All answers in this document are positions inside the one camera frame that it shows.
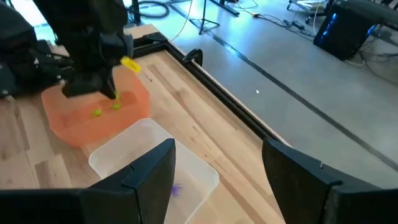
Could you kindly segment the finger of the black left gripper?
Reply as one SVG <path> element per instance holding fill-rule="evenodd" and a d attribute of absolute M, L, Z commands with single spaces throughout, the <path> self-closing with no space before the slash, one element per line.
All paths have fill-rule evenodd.
<path fill-rule="evenodd" d="M 101 76 L 102 86 L 99 90 L 101 94 L 111 100 L 116 99 L 116 87 L 114 85 L 112 73 L 104 73 Z"/>
<path fill-rule="evenodd" d="M 62 87 L 62 93 L 66 97 L 86 95 L 99 91 L 102 87 L 102 84 L 103 84 L 102 81 L 95 77 L 92 78 L 91 80 L 84 80 L 84 79 L 69 80 Z"/>

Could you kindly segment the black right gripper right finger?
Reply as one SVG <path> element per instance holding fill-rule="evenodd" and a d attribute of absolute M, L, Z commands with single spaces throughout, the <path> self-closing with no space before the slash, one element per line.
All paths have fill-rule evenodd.
<path fill-rule="evenodd" d="M 263 140 L 262 161 L 286 224 L 322 224 L 329 191 L 342 181 L 319 160 L 276 140 Z"/>

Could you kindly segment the black frame clamp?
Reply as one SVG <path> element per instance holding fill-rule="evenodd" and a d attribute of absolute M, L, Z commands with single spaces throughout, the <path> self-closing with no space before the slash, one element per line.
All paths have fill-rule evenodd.
<path fill-rule="evenodd" d="M 193 49 L 188 54 L 186 54 L 182 61 L 188 63 L 195 61 L 199 66 L 203 65 L 203 51 L 201 49 Z"/>

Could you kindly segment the clear plastic bin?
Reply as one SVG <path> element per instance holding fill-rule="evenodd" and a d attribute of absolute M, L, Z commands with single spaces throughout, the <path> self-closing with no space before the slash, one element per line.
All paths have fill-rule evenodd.
<path fill-rule="evenodd" d="M 105 179 L 171 137 L 154 120 L 141 119 L 91 153 L 89 165 Z M 175 146 L 174 184 L 183 189 L 170 196 L 164 224 L 187 224 L 218 186 L 219 174 L 179 141 Z"/>

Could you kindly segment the black tripod stand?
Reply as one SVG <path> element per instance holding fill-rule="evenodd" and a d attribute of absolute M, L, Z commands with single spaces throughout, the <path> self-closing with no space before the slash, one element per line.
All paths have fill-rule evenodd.
<path fill-rule="evenodd" d="M 227 6 L 227 2 L 235 2 L 235 0 L 203 0 L 203 9 L 202 9 L 202 14 L 201 18 L 199 19 L 194 19 L 191 18 L 189 21 L 198 28 L 198 35 L 202 35 L 205 32 L 208 32 L 214 28 L 217 28 L 220 26 L 218 22 L 209 20 L 206 18 L 206 7 L 207 7 L 207 2 L 211 1 L 212 3 L 216 4 L 218 7 L 224 9 L 225 11 L 229 12 L 235 17 L 238 17 L 240 13 L 233 9 L 231 6 Z"/>

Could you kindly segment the yellow tape tag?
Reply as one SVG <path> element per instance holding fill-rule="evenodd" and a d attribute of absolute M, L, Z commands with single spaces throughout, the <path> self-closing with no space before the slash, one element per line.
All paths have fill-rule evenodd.
<path fill-rule="evenodd" d="M 120 59 L 120 62 L 122 65 L 132 70 L 133 72 L 139 73 L 142 70 L 142 67 L 137 62 L 135 62 L 131 57 L 123 56 Z"/>

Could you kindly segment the black computer tower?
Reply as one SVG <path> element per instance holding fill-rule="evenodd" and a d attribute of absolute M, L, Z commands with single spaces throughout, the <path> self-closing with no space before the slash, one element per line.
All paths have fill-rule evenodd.
<path fill-rule="evenodd" d="M 370 0 L 334 0 L 313 44 L 344 61 L 381 25 L 398 26 L 398 11 Z"/>

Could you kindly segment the orange plastic bin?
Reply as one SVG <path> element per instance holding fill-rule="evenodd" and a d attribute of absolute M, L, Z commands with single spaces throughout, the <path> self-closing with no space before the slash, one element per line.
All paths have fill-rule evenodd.
<path fill-rule="evenodd" d="M 121 65 L 113 68 L 116 91 L 120 100 L 111 100 L 101 93 L 67 98 L 62 86 L 50 87 L 42 92 L 42 104 L 50 129 L 71 146 L 81 147 L 99 142 L 130 127 L 150 115 L 150 94 L 139 79 L 139 74 Z M 113 110 L 113 103 L 122 106 Z M 103 114 L 93 117 L 99 105 Z"/>

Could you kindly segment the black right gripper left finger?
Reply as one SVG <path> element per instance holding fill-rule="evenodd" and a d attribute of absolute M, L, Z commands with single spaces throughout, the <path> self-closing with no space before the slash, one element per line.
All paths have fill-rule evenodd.
<path fill-rule="evenodd" d="M 164 224 L 175 177 L 174 139 L 82 192 L 85 224 Z"/>

